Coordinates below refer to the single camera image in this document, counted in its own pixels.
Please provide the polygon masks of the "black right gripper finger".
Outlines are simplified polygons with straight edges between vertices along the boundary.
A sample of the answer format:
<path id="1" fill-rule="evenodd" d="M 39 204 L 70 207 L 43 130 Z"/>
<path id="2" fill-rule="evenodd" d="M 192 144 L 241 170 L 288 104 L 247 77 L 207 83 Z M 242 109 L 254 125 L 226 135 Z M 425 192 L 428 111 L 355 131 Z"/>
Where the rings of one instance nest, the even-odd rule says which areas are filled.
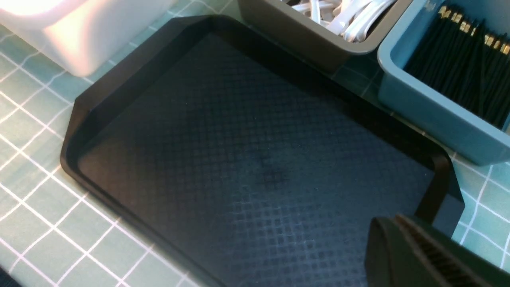
<path id="1" fill-rule="evenodd" d="M 509 274 L 414 216 L 375 217 L 365 256 L 369 287 L 508 287 Z"/>

